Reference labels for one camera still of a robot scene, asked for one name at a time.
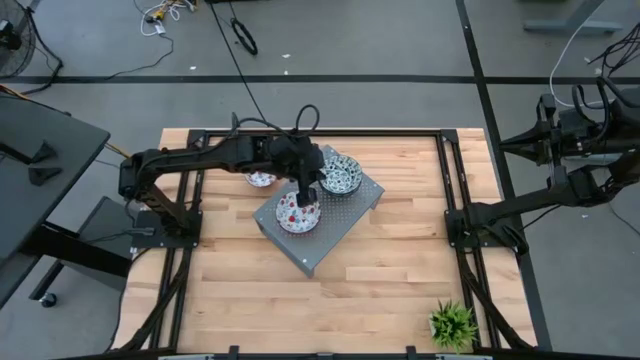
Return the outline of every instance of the perforated metal plate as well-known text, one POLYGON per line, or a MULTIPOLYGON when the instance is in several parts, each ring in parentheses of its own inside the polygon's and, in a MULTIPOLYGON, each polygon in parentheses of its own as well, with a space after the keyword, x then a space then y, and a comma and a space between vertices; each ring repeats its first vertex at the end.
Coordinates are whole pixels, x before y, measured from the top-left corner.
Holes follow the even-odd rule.
MULTIPOLYGON (((330 146, 325 146, 322 152, 325 158, 338 154, 330 146)), ((308 277, 313 277, 313 269, 367 212, 367 209, 375 208, 384 192, 384 189, 366 174, 363 174, 358 191, 348 197, 329 195, 317 183, 312 187, 318 192, 322 214, 318 225, 307 233, 291 234, 276 221, 276 205, 283 195, 298 190, 298 185, 295 183, 283 186, 253 214, 265 236, 273 241, 308 277)))

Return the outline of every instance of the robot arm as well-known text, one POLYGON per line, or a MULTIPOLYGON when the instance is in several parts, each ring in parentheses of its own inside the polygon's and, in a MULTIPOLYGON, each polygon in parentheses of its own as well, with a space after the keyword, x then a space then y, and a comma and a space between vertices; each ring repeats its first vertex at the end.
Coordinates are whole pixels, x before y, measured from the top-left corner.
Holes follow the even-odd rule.
POLYGON ((194 217, 184 205, 172 202, 154 185, 163 174, 194 170, 222 169, 230 173, 262 171, 298 183, 298 204, 317 200, 310 185, 324 178, 322 151, 307 135, 296 130, 282 136, 228 136, 213 146, 176 150, 147 150, 134 154, 120 165, 118 192, 127 200, 145 203, 157 213, 165 230, 186 235, 194 217))

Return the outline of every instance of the patterned bowl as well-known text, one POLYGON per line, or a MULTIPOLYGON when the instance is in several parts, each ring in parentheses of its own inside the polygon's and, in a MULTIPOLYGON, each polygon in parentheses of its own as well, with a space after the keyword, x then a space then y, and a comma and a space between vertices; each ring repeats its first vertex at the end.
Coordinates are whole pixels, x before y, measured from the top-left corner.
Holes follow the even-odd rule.
POLYGON ((318 225, 320 221, 320 207, 316 201, 303 208, 298 207, 296 192, 284 195, 276 206, 276 220, 288 232, 302 234, 318 225))
POLYGON ((326 179, 320 180, 322 188, 331 195, 348 196, 356 192, 362 183, 362 168, 346 155, 336 155, 325 161, 322 171, 326 179))
POLYGON ((256 171, 253 174, 244 174, 247 182, 255 187, 267 187, 276 182, 276 176, 256 171))

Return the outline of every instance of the wooden tabletop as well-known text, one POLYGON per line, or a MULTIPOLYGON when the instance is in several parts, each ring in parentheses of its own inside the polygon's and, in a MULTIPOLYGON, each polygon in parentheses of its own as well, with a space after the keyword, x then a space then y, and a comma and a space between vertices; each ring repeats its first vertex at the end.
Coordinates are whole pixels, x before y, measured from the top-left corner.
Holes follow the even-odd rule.
MULTIPOLYGON (((160 147, 184 147, 187 133, 165 129, 160 147)), ((458 129, 458 134, 473 201, 500 201, 483 130, 458 129)), ((433 344, 427 318, 438 300, 462 302, 462 292, 456 257, 446 240, 446 201, 434 138, 313 140, 354 157, 385 188, 377 208, 362 217, 308 279, 251 217, 277 185, 258 189, 242 175, 207 171, 202 239, 191 262, 179 352, 226 353, 230 345, 239 345, 243 353, 403 353, 407 345, 418 352, 443 350, 433 344)), ((447 153, 453 171, 448 145, 447 153)), ((175 197, 178 180, 177 174, 165 175, 156 184, 175 197)), ((453 180, 461 206, 455 176, 453 180)), ((153 308, 164 253, 152 249, 131 269, 114 347, 129 340, 153 308)), ((535 344, 513 253, 486 248, 483 254, 496 306, 523 339, 535 344)), ((477 301, 476 309, 488 346, 477 301)), ((167 311, 165 324, 170 316, 167 311)), ((168 328, 164 326, 165 344, 168 328)))

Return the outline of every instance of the small plant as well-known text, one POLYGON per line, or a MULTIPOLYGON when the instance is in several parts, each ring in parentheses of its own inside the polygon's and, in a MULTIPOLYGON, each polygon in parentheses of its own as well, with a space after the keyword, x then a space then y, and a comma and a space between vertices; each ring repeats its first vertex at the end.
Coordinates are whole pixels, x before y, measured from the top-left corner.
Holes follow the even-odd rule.
POLYGON ((460 353, 475 340, 478 326, 471 323, 471 309, 449 300, 444 306, 438 301, 439 309, 431 313, 434 328, 433 340, 441 348, 453 348, 460 353))

